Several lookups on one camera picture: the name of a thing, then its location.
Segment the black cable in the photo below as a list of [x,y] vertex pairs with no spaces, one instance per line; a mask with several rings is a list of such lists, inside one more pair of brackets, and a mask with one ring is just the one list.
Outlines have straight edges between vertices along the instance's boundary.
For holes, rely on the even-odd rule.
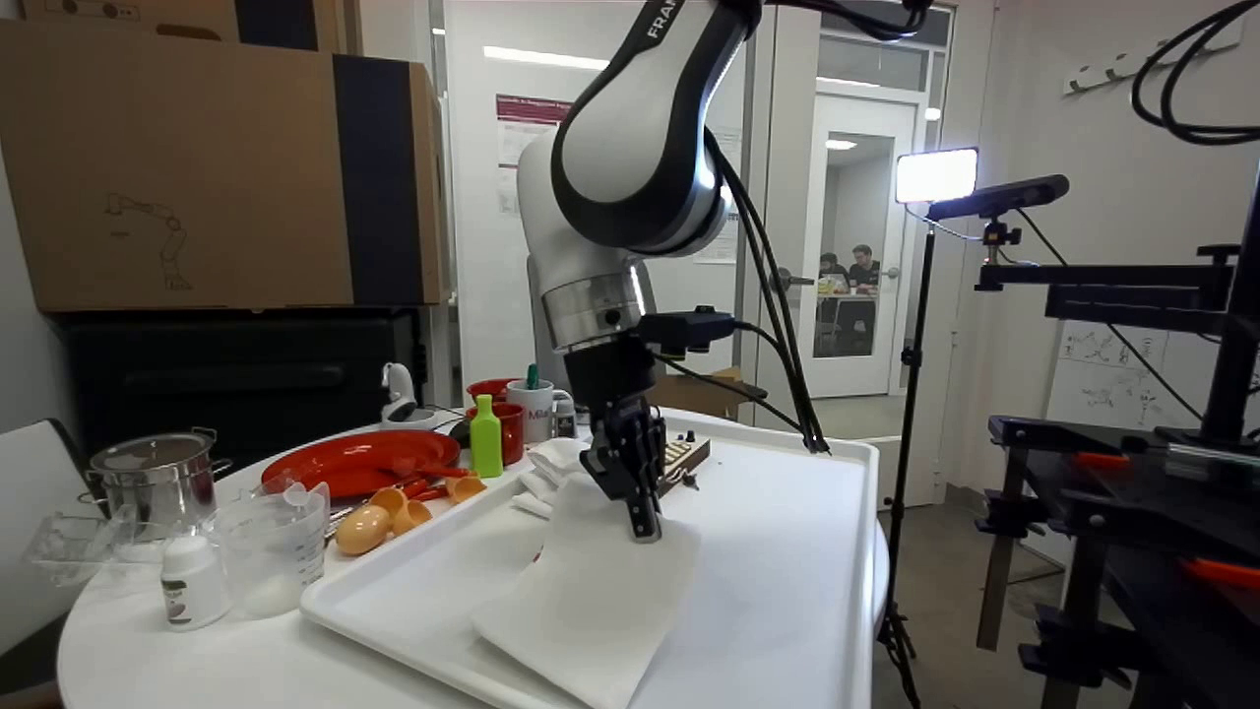
[[[1245,12],[1251,12],[1260,0],[1239,0],[1239,4],[1228,4],[1199,25],[1191,25],[1187,30],[1179,30],[1168,42],[1162,42],[1145,63],[1141,69],[1136,76],[1136,85],[1132,85],[1132,105],[1141,121],[1151,124],[1162,124],[1168,130],[1174,136],[1182,142],[1195,142],[1195,147],[1239,147],[1239,142],[1255,142],[1260,136],[1260,124],[1204,124],[1204,121],[1182,121],[1179,118],[1179,85],[1191,69],[1195,59],[1204,55],[1204,47],[1212,42],[1212,37],[1221,37],[1228,25],[1238,25]],[[1174,55],[1179,63],[1168,68],[1165,84],[1162,84],[1162,101],[1158,111],[1145,105],[1145,84],[1151,76]]]
[[780,346],[780,340],[772,340],[769,329],[759,329],[756,321],[737,321],[737,329],[754,329],[756,340],[766,340],[769,346],[775,346],[780,350],[780,358],[785,358],[785,346]]
[[[1032,220],[1028,209],[1015,209],[1025,216],[1025,226],[1036,231],[1036,239],[1066,268],[1063,253],[1057,247],[1057,239]],[[1105,329],[1141,361],[1141,371],[1182,407],[1191,411],[1199,423],[1204,423],[1203,411],[1195,411],[1182,390],[1116,328],[1105,321]]]
[[[754,216],[754,235],[759,239],[759,253],[766,253],[766,261],[769,261],[769,273],[780,273],[775,247],[772,247],[772,239],[769,239],[769,227],[766,227],[754,197],[745,194],[741,176],[733,176],[733,194],[737,194],[737,201],[741,201],[741,212]],[[787,386],[792,386],[801,423],[814,433],[814,437],[811,437],[811,449],[819,451],[819,449],[826,449],[826,433],[823,433],[823,424],[819,424],[819,419],[814,419],[814,402],[811,402],[809,381],[804,381],[804,361],[801,361],[801,346],[796,346],[796,321],[792,321],[792,306],[787,306],[785,286],[772,286],[772,291],[769,291],[769,306],[780,306],[780,321],[785,321],[780,344],[785,344],[785,356],[787,356],[787,361],[792,361],[792,365],[787,365]]]
[[785,358],[785,373],[787,373],[792,407],[796,407],[796,419],[801,419],[801,428],[804,428],[804,444],[811,451],[823,451],[826,449],[826,433],[823,433],[823,424],[814,419],[814,402],[811,402],[809,381],[804,381],[792,306],[787,306],[785,291],[772,282],[775,253],[769,245],[766,220],[759,220],[741,172],[727,167],[727,156],[726,156],[726,148],[717,147],[714,135],[706,135],[706,147],[714,152],[717,172],[727,181],[727,189],[737,197],[737,212],[741,212],[741,226],[745,226],[745,235],[750,235],[750,253],[754,253],[756,279],[759,279],[759,295],[769,303],[769,320],[772,320],[772,329],[775,329],[775,340],[769,340],[769,344],[780,344],[775,356]]
[[689,365],[682,365],[676,358],[661,358],[661,356],[658,356],[658,361],[664,361],[671,371],[676,371],[676,373],[685,373],[685,378],[693,378],[693,381],[706,381],[706,386],[714,386],[714,390],[727,390],[727,392],[737,392],[737,398],[745,398],[745,402],[775,415],[775,419],[780,419],[785,424],[792,424],[796,433],[804,433],[801,423],[792,423],[780,407],[772,407],[772,402],[766,402],[766,398],[754,398],[750,390],[741,390],[741,386],[733,386],[733,381],[722,381],[722,378],[709,378],[709,373],[703,373],[703,371],[689,371]]
[[1251,12],[1251,9],[1255,9],[1255,0],[1216,12],[1216,25],[1209,25],[1209,26],[1187,47],[1187,55],[1174,63],[1174,69],[1168,69],[1168,80],[1165,80],[1165,92],[1162,92],[1162,118],[1168,121],[1168,130],[1174,130],[1182,142],[1231,147],[1231,142],[1260,136],[1255,124],[1191,124],[1191,121],[1179,118],[1179,105],[1174,105],[1187,68],[1212,42],[1212,37],[1221,37],[1231,19],[1239,19],[1239,17]]
[[855,12],[855,9],[847,9],[844,0],[772,0],[772,4],[792,4],[792,9],[811,9],[811,12],[823,12],[823,17],[844,17],[844,19],[851,19],[859,30],[874,37],[874,40],[913,37],[913,30],[931,19],[931,0],[920,0],[919,9],[907,9],[907,19],[903,19],[903,25],[889,25],[889,19]]

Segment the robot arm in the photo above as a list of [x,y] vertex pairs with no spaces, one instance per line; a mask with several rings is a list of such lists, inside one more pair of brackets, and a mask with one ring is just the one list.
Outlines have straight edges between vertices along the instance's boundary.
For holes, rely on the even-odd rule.
[[726,226],[706,118],[766,0],[646,0],[628,42],[578,93],[556,136],[519,156],[524,235],[552,350],[592,411],[588,472],[628,501],[632,532],[658,538],[664,424],[649,415],[654,350],[643,254],[685,254]]

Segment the plastic container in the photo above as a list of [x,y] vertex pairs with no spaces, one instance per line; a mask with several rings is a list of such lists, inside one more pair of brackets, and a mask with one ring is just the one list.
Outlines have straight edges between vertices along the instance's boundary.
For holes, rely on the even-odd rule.
[[474,472],[498,478],[503,472],[503,424],[493,411],[493,392],[475,392],[475,415],[470,423]]
[[503,463],[524,455],[524,407],[498,402],[500,433],[503,433]]
[[510,402],[510,386],[514,381],[516,378],[482,378],[482,381],[470,386],[470,398],[475,402],[482,392],[489,392],[493,402]]
[[289,483],[273,495],[244,495],[222,508],[230,600],[239,619],[289,616],[313,580],[323,575],[327,483]]
[[552,437],[578,437],[578,407],[575,398],[552,402]]

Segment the light stand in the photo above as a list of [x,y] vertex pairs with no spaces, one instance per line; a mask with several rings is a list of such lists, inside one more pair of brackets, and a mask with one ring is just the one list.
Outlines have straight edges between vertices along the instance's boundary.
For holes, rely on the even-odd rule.
[[920,273],[919,273],[919,311],[913,311],[913,333],[903,350],[903,365],[910,371],[907,378],[907,415],[903,415],[903,455],[898,455],[898,483],[889,504],[889,604],[880,627],[880,642],[889,651],[889,663],[903,675],[903,693],[919,709],[919,684],[913,684],[913,642],[907,629],[907,616],[898,608],[898,564],[903,564],[903,518],[907,518],[907,478],[910,478],[910,437],[913,437],[913,407],[919,407],[919,371],[920,371],[920,329],[931,320],[931,291],[932,291],[932,253],[939,253],[939,231],[926,235],[920,245]]

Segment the black cabinet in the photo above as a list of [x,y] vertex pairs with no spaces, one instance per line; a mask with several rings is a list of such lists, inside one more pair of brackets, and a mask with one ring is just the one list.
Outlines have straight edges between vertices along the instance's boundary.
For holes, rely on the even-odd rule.
[[90,316],[59,320],[78,441],[209,424],[218,455],[250,463],[378,423],[381,361],[422,378],[418,316]]

